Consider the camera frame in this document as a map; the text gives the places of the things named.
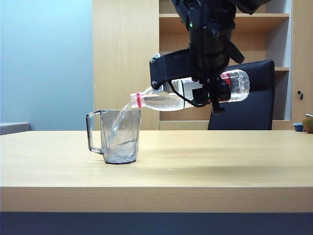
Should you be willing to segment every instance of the chair backrest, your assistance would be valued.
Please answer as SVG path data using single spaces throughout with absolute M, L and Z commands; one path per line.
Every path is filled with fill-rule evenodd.
M 275 65 L 272 60 L 230 66 L 246 71 L 250 94 L 240 102 L 221 103 L 222 114 L 211 114 L 208 130 L 271 130 L 275 96 Z

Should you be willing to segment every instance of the blue bowl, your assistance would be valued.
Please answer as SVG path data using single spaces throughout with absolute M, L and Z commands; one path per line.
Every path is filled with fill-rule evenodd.
M 294 122 L 292 125 L 294 125 L 295 131 L 303 131 L 303 124 L 301 122 Z

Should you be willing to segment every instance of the wooden table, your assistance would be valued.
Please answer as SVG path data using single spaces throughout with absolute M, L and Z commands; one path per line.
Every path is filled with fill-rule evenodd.
M 313 135 L 140 131 L 105 164 L 85 131 L 1 136 L 2 212 L 313 212 Z

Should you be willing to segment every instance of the red bottle label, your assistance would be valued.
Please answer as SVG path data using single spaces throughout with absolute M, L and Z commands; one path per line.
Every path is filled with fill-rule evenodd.
M 223 79 L 226 82 L 226 84 L 229 86 L 229 89 L 231 89 L 231 81 L 230 81 L 229 73 L 223 72 L 221 74 L 221 79 Z

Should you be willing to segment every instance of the transparent bottle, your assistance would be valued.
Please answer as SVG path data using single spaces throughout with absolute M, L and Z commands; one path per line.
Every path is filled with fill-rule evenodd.
M 221 74 L 221 79 L 230 87 L 230 100 L 226 102 L 237 102 L 246 99 L 249 95 L 250 82 L 245 71 L 231 70 Z M 185 98 L 192 100 L 192 90 L 202 88 L 199 82 L 194 82 L 191 77 L 172 80 L 175 90 Z M 176 111 L 184 108 L 193 107 L 187 101 L 173 93 L 168 84 L 164 84 L 163 91 L 154 93 L 152 87 L 149 87 L 144 92 L 131 94 L 131 107 L 143 108 L 147 107 L 159 111 Z

